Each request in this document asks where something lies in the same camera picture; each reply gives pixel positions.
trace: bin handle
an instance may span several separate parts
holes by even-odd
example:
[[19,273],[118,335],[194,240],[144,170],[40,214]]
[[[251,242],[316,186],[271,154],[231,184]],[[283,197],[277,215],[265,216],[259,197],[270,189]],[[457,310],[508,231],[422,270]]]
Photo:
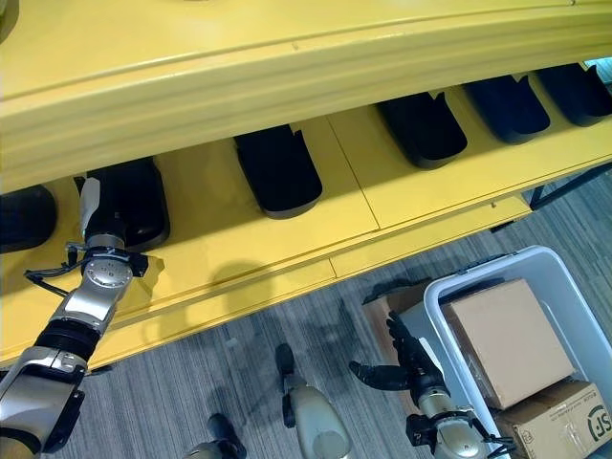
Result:
[[512,253],[498,253],[497,255],[489,255],[489,256],[486,256],[484,258],[480,258],[479,260],[472,261],[471,263],[467,264],[466,266],[464,266],[460,270],[454,272],[453,274],[456,274],[456,275],[465,274],[469,270],[471,270],[473,268],[476,268],[477,266],[484,265],[485,263],[489,263],[489,262],[491,262],[493,260],[496,260],[498,258],[503,258],[504,256],[514,255],[514,254],[516,254],[515,251],[512,252]]

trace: black plastic tray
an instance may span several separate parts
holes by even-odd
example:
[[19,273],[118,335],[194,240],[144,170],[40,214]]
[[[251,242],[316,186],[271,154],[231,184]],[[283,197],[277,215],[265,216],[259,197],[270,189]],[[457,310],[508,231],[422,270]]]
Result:
[[89,232],[120,225],[130,251],[148,251],[167,239],[164,183],[152,158],[90,170],[87,176],[100,180],[100,205],[89,221]]
[[440,167],[468,146],[444,93],[437,98],[429,93],[415,94],[377,105],[404,155],[418,167]]
[[559,110],[573,124],[590,126],[612,114],[612,96],[597,75],[579,64],[559,65],[537,72]]
[[524,143],[551,124],[536,93],[524,76],[499,76],[464,84],[476,109],[502,142]]
[[44,186],[0,196],[0,253],[39,246],[54,232],[55,199]]
[[289,124],[235,138],[238,159],[257,204],[271,218],[295,217],[323,191],[301,131]]

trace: printed logo on box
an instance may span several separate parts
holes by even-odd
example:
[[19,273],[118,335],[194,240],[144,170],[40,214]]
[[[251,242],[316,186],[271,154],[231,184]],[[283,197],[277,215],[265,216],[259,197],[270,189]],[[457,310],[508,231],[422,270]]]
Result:
[[589,413],[588,418],[589,432],[593,436],[593,440],[598,442],[606,432],[612,430],[610,416],[602,404],[595,406]]

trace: robotic arm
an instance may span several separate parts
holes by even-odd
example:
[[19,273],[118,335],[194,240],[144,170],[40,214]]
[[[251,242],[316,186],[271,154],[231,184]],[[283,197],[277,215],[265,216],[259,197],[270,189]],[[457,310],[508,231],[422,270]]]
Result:
[[[405,433],[413,447],[428,445],[436,459],[492,459],[514,450],[512,438],[489,434],[471,409],[452,402],[442,371],[397,313],[390,312],[386,323],[400,365],[368,366],[351,361],[349,368],[375,389],[410,391],[423,412],[406,419]],[[499,447],[488,453],[489,443]]]
[[[61,268],[26,272],[63,300],[33,347],[0,382],[0,459],[30,459],[66,443],[83,402],[78,387],[87,361],[133,276],[147,269],[146,256],[124,249],[125,224],[113,209],[117,197],[112,193],[111,186],[87,179],[81,190],[85,244],[69,243],[68,263]],[[79,252],[83,256],[77,261]],[[82,280],[71,292],[43,280],[76,267]]]

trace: black cable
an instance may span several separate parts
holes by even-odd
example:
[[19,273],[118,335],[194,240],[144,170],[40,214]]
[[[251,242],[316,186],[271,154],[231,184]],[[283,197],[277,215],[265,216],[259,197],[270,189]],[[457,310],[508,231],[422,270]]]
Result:
[[70,271],[72,271],[74,268],[82,265],[83,263],[89,261],[91,258],[83,258],[80,261],[77,261],[76,263],[69,265],[67,263],[62,263],[61,267],[59,268],[51,268],[49,270],[26,270],[23,275],[26,276],[26,278],[32,282],[32,284],[37,285],[39,287],[42,287],[45,290],[48,290],[49,292],[59,295],[59,296],[66,296],[68,295],[68,292],[66,292],[63,289],[60,289],[59,287],[56,287],[55,285],[51,285],[47,282],[45,282],[43,279],[45,277],[58,277],[59,275],[63,275],[66,273],[69,273]]

